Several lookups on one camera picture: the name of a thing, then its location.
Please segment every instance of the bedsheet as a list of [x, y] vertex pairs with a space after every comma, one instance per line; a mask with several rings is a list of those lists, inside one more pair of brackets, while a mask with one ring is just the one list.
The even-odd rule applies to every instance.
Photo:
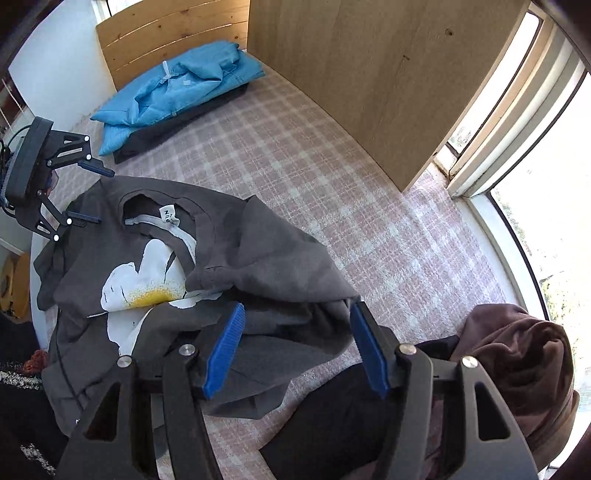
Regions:
[[[456, 333], [479, 303], [504, 295], [460, 212], [431, 170], [400, 193], [380, 167], [327, 113], [272, 70], [240, 98], [199, 118], [159, 147], [114, 165], [117, 174], [183, 181], [271, 209], [324, 243], [378, 323], [405, 342]], [[73, 131], [102, 126], [85, 119]], [[60, 170], [52, 201], [64, 209], [98, 177]], [[280, 408], [260, 420], [206, 417], [226, 480], [272, 479], [258, 453], [298, 403], [360, 361], [342, 356], [296, 378]], [[167, 458], [161, 478], [173, 478]]]

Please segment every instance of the yellow flower center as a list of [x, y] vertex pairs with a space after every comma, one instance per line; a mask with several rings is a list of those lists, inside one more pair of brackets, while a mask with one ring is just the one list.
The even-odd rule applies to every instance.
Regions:
[[133, 308], [136, 307], [150, 307], [152, 305], [158, 305], [165, 301], [173, 301], [175, 297], [172, 292], [164, 288], [158, 290], [144, 291], [137, 296], [132, 296], [130, 299], [130, 305]]

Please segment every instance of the blue pillowcase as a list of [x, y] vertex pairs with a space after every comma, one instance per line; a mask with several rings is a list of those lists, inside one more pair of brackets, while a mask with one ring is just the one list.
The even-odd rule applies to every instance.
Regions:
[[91, 117], [105, 124], [99, 155], [118, 150], [140, 128], [201, 105], [264, 74], [260, 62], [238, 50], [237, 43], [225, 40], [167, 60], [128, 83]]

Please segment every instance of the white wall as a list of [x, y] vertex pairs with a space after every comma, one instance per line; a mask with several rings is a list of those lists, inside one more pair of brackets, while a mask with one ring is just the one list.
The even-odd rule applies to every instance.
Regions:
[[64, 0], [35, 29], [9, 68], [34, 115], [69, 130], [115, 92], [96, 36], [91, 0]]
[[31, 249], [33, 233], [20, 226], [14, 218], [10, 218], [0, 210], [0, 246], [15, 253], [28, 252]]

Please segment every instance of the gray t-shirt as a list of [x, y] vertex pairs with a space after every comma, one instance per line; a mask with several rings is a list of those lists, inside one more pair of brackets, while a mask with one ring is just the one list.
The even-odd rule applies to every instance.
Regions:
[[38, 306], [60, 308], [43, 383], [62, 431], [80, 417], [119, 355], [162, 357], [181, 332], [216, 323], [240, 301], [246, 326], [222, 389], [202, 404], [217, 416], [261, 418], [290, 379], [351, 342], [358, 296], [324, 245], [258, 198], [173, 181], [101, 179], [69, 207], [100, 225], [72, 227], [35, 261]]

